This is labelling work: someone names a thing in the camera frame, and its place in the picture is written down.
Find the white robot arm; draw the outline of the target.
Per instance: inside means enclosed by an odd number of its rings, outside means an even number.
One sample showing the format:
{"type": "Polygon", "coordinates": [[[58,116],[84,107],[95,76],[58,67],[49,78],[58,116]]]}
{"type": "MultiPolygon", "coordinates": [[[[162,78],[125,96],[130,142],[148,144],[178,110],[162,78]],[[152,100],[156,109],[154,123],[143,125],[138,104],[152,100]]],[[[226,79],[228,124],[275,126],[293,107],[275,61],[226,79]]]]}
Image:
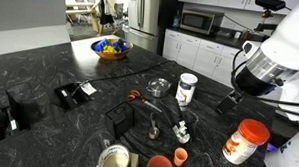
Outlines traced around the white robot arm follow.
{"type": "MultiPolygon", "coordinates": [[[[279,86],[277,109],[299,121],[299,4],[291,10],[272,36],[243,45],[245,67],[232,73],[232,86],[239,95],[261,100],[279,86]]],[[[266,167],[299,167],[299,132],[265,157],[266,167]]]]}

